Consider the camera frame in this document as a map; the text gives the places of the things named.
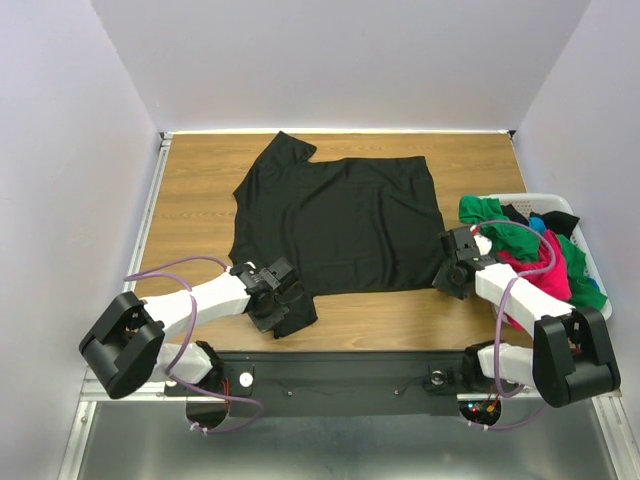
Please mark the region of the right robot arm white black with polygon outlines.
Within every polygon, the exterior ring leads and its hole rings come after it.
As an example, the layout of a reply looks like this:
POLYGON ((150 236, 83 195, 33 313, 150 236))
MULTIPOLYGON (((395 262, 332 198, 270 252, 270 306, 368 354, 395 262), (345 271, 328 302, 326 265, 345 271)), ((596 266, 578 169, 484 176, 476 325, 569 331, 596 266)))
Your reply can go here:
POLYGON ((513 346, 495 336, 466 348, 463 384, 472 390, 492 382, 532 387, 554 408, 617 390, 621 375, 600 311, 574 307, 544 292, 530 282, 529 273, 481 250, 478 236, 472 227, 440 233, 444 261, 434 287, 458 299, 476 293, 497 307, 498 320, 513 319, 533 344, 513 346))

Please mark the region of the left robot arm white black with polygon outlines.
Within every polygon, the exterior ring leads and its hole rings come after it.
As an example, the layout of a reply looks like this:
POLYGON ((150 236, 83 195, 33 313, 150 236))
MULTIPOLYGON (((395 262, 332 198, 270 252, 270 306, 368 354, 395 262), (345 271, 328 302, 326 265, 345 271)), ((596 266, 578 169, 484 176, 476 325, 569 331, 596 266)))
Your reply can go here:
POLYGON ((79 352, 109 398, 119 400, 148 382, 183 381, 210 394, 222 384, 224 367, 215 350, 195 341, 197 326, 246 315, 261 332, 273 329, 305 290, 284 258, 271 266, 227 267, 196 286, 138 297, 117 295, 79 344, 79 352))

